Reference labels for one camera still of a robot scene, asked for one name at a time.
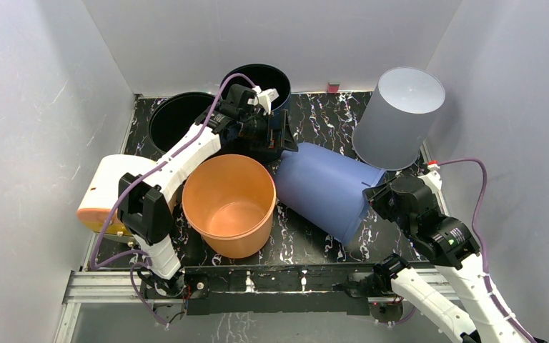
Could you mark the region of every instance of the blue bucket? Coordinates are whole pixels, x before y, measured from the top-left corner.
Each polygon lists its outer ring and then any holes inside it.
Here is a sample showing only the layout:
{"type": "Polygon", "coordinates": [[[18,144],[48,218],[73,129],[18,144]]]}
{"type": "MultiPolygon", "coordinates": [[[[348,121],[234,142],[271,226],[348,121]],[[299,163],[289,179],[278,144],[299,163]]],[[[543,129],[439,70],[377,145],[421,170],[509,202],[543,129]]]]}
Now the blue bucket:
{"type": "Polygon", "coordinates": [[[311,144],[284,151],[274,176],[279,200],[348,245],[367,215],[363,190],[377,186],[385,170],[311,144]]]}

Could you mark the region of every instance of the marble surface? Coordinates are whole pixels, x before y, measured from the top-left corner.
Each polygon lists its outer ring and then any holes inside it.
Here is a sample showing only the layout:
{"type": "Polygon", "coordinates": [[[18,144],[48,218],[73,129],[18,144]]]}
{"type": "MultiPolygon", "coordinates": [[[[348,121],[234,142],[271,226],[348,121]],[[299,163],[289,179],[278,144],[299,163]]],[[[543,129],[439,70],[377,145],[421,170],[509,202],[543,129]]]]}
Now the marble surface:
{"type": "MultiPolygon", "coordinates": [[[[290,126],[298,143],[307,141],[356,159],[351,135],[371,97],[369,92],[341,94],[293,94],[290,99],[290,126]]],[[[129,130],[125,154],[158,159],[161,153],[148,137],[149,120],[154,110],[167,98],[137,100],[129,130]]],[[[422,157],[404,174],[420,173],[422,157]]],[[[276,173],[278,162],[267,166],[276,173]]],[[[394,176],[387,173],[385,178],[394,176]]],[[[330,235],[279,203],[273,213],[269,241],[255,255],[245,259],[229,259],[213,251],[201,236],[188,225],[180,207],[174,210],[176,227],[172,240],[184,266],[239,264],[323,264],[343,262],[379,262],[393,252],[408,260],[419,260],[395,224],[379,220],[369,212],[352,242],[344,247],[330,235]]],[[[124,244],[104,240],[99,260],[126,250],[124,244]]],[[[134,259],[115,262],[115,269],[128,269],[134,259]]]]}

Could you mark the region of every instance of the orange bucket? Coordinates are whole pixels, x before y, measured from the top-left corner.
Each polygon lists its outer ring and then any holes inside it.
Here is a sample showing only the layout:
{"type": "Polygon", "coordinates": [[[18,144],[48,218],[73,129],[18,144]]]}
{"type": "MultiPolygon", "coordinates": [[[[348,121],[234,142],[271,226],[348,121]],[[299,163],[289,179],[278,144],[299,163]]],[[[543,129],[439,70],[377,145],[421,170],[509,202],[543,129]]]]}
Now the orange bucket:
{"type": "Polygon", "coordinates": [[[276,204],[268,171],[242,155],[205,161],[188,177],[182,192],[190,225],[213,250],[231,259],[251,256],[266,244],[276,204]]]}

